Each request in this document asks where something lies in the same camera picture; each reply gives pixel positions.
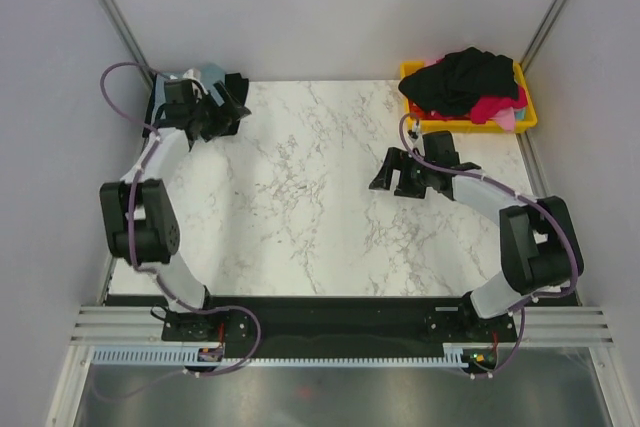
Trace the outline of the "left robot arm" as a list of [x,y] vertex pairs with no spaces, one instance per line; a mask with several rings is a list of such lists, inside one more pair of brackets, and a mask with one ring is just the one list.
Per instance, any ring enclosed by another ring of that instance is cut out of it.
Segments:
[[185,329],[208,340],[219,316],[206,306],[209,290],[179,252],[181,231],[167,184],[194,145],[235,135],[251,114],[245,102],[249,80],[227,74],[206,87],[193,77],[164,82],[164,101],[152,108],[148,141],[117,182],[99,191],[107,245],[137,273],[150,277],[172,310],[188,312]]

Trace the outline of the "blue-grey t shirt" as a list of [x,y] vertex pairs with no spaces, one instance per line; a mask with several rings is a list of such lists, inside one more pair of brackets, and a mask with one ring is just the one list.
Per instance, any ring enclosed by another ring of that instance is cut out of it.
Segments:
[[[200,65],[196,67],[196,70],[200,72],[199,80],[202,85],[211,93],[217,103],[221,103],[222,97],[217,93],[215,84],[225,82],[226,72],[214,63]],[[160,106],[166,102],[164,82],[165,78],[161,76],[156,76],[154,79],[153,97],[150,99],[153,107],[149,107],[147,112],[152,121],[156,120]]]

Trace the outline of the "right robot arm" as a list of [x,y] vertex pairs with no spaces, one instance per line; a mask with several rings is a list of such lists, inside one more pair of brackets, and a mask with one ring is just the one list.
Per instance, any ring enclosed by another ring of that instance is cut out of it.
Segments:
[[[369,188],[415,199],[424,199],[431,189],[498,227],[500,271],[464,296],[469,309],[458,315],[457,324],[465,338],[483,339],[495,317],[538,296],[561,297],[575,290],[584,261],[563,199],[519,194],[478,165],[463,163],[448,131],[424,134],[422,143],[422,149],[390,147]],[[399,178],[391,188],[394,172]]]

